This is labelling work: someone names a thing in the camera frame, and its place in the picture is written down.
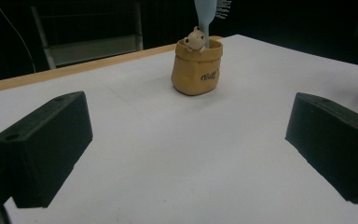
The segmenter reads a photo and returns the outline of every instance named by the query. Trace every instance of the dark background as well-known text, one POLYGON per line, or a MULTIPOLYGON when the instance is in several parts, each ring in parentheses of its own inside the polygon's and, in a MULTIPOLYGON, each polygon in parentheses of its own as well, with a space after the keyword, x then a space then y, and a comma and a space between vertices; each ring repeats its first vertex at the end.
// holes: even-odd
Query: dark background
MULTIPOLYGON (((36 71, 48 70, 30 6, 37 6, 49 44, 131 34, 131 0, 0 1, 34 57, 36 71), (52 19, 54 15, 87 15, 52 19)), ((144 48, 175 43, 197 25, 193 0, 141 0, 144 48)), ((358 64, 358 1, 232 0, 225 20, 215 19, 211 35, 246 35, 289 49, 358 64)), ((0 79, 33 73, 21 40, 0 12, 0 79)))

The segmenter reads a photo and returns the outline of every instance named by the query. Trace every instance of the brush bristles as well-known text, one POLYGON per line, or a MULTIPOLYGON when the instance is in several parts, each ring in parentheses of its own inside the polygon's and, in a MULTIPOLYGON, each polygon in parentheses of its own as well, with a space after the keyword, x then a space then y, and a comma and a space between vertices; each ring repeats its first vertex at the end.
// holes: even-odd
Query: brush bristles
POLYGON ((231 1, 227 0, 217 0, 217 7, 216 7, 216 18, 225 19, 227 17, 227 13, 230 9, 231 1))

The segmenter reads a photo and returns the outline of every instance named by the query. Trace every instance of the wooden table edge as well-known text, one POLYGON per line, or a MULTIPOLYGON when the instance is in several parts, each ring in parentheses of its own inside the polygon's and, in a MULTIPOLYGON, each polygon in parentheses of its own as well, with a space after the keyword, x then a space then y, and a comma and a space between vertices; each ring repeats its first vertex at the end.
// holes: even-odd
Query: wooden table edge
MULTIPOLYGON (((211 36, 212 39, 220 39, 221 36, 211 36)), ((164 52, 168 52, 175 49, 176 44, 170 44, 162 47, 157 47, 153 49, 145 49, 140 51, 135 51, 128 54, 122 54, 118 56, 113 56, 110 58, 95 60, 87 63, 79 63, 75 65, 70 65, 62 68, 57 68, 53 70, 43 71, 39 73, 24 75, 20 77, 12 77, 8 79, 0 80, 0 91, 25 86, 29 84, 34 84, 37 82, 43 82, 47 80, 51 80, 57 77, 66 77, 72 74, 89 71, 92 69, 105 67, 118 63, 125 63, 132 60, 141 59, 144 57, 152 56, 155 54, 160 54, 164 52)))

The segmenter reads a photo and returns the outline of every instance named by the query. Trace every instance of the stuffed animal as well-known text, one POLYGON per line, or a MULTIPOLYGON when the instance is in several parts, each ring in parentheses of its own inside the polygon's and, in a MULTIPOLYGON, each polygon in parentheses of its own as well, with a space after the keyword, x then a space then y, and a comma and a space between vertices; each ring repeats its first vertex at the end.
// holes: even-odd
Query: stuffed animal
POLYGON ((194 31, 184 38, 184 43, 188 51, 193 51, 193 49, 198 50, 199 53, 205 51, 204 33, 198 26, 194 27, 194 31))

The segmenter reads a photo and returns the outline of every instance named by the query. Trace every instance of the cable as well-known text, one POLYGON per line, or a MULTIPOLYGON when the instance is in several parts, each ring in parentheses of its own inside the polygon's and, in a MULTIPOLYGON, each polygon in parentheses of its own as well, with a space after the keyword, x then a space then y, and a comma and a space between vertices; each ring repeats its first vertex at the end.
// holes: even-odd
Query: cable
POLYGON ((30 50, 28 50, 28 47, 27 45, 25 44, 25 41, 24 39, 22 38, 22 36, 20 35, 20 33, 17 31, 16 27, 14 27, 14 25, 11 23, 11 21, 8 19, 8 17, 5 15, 4 11, 2 10, 2 8, 0 8, 0 11, 2 13, 2 15, 5 17, 5 19, 7 20, 7 22, 10 24, 10 26, 13 28, 13 30, 17 33, 17 35, 20 37, 21 41, 22 41, 22 44, 24 45, 25 49, 27 50, 28 52, 28 55, 31 59, 31 63, 32 63, 32 67, 34 69, 34 73, 36 73, 36 68, 34 67, 34 58, 32 57, 31 55, 31 52, 30 50))

